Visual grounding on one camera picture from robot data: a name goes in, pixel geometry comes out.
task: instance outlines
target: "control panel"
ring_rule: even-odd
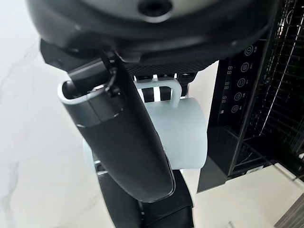
[[[264,45],[265,41],[259,40],[237,55],[219,62],[211,109],[217,112],[213,113],[217,117],[217,125],[228,127],[236,134],[257,78]]]

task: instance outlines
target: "mug handle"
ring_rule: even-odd
[[[137,89],[146,89],[160,86],[167,86],[172,89],[172,97],[170,100],[170,105],[172,108],[176,108],[179,104],[181,98],[181,85],[175,78],[165,77],[165,78],[153,78],[145,79],[134,82]]]

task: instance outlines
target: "wire rack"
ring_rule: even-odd
[[[304,153],[304,1],[285,0],[250,127]]]

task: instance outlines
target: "marble countertop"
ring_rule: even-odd
[[[82,137],[57,98],[66,72],[44,63],[23,0],[5,2],[0,24],[0,227],[113,227]],[[206,122],[216,69],[200,73],[190,87]],[[184,173],[192,195],[198,175]]]

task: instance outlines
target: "white mug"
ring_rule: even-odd
[[[134,82],[137,89],[167,86],[170,101],[145,103],[173,170],[197,169],[207,157],[207,128],[204,114],[194,98],[181,97],[181,85],[174,78]]]

